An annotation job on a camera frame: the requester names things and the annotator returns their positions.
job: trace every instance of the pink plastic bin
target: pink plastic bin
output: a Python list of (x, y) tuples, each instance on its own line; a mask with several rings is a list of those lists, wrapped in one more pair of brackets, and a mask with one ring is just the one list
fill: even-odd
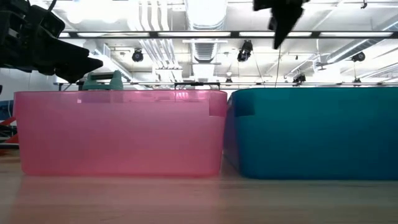
[(15, 94), (29, 175), (218, 175), (222, 91), (51, 91)]

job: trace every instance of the fluorescent light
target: fluorescent light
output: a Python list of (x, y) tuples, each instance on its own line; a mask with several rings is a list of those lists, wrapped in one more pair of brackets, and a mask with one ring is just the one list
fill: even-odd
[(60, 34), (60, 37), (70, 37), (70, 36), (69, 36), (69, 34), (68, 34), (68, 33), (66, 33), (66, 32), (62, 32), (62, 33)]
[(229, 37), (230, 32), (203, 32), (203, 31), (192, 31), (192, 32), (159, 32), (159, 37)]
[(389, 37), (392, 32), (322, 32), (320, 37)]
[(220, 83), (220, 85), (256, 85), (257, 83), (241, 83), (241, 82), (232, 82), (232, 83)]
[[(313, 11), (324, 11), (324, 10), (334, 10), (334, 9), (358, 9), (359, 4), (355, 2), (346, 3), (346, 4), (339, 4), (337, 6), (322, 6), (320, 3), (307, 3), (303, 5), (304, 9), (313, 10)], [(397, 8), (398, 6), (392, 5), (385, 5), (385, 4), (378, 4), (376, 2), (372, 2), (369, 4), (367, 8), (382, 8), (382, 9), (389, 9), (389, 8)]]
[(174, 85), (172, 82), (142, 82), (138, 85)]
[(147, 32), (79, 32), (80, 37), (149, 37)]
[(182, 40), (184, 44), (226, 44), (228, 40)]
[(241, 37), (273, 37), (275, 32), (240, 32)]
[(288, 37), (309, 37), (311, 36), (311, 32), (291, 32), (287, 36)]

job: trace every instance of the spotlight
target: spotlight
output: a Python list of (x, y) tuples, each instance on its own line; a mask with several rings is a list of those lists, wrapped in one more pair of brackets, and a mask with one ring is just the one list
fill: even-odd
[(293, 78), (294, 83), (303, 83), (306, 81), (305, 74), (301, 73), (300, 75), (297, 75), (296, 77)]
[(365, 60), (366, 56), (363, 52), (360, 52), (356, 55), (353, 56), (351, 59), (353, 62), (363, 62)]
[(355, 78), (354, 81), (353, 81), (353, 83), (361, 83), (361, 82), (362, 81), (361, 81), (360, 78)]
[(245, 40), (241, 50), (239, 50), (238, 61), (239, 62), (247, 61), (251, 56), (252, 51), (253, 51), (253, 45), (251, 43), (251, 40)]
[(226, 83), (232, 83), (232, 78), (227, 78), (227, 79), (225, 80), (225, 82), (226, 82)]
[(132, 55), (132, 60), (135, 62), (141, 62), (144, 59), (141, 49), (135, 49)]

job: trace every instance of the air duct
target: air duct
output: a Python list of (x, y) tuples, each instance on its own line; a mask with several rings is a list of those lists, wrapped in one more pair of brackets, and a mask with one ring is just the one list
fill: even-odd
[[(190, 30), (223, 30), (226, 18), (226, 0), (185, 0), (187, 22)], [(192, 52), (199, 63), (210, 63), (218, 44), (194, 43)]]

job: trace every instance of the white wall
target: white wall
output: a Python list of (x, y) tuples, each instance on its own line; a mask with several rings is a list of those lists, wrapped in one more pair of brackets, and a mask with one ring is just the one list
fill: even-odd
[(39, 72), (26, 73), (16, 69), (0, 68), (0, 101), (13, 100), (17, 91), (57, 91), (53, 85), (55, 76), (42, 75)]

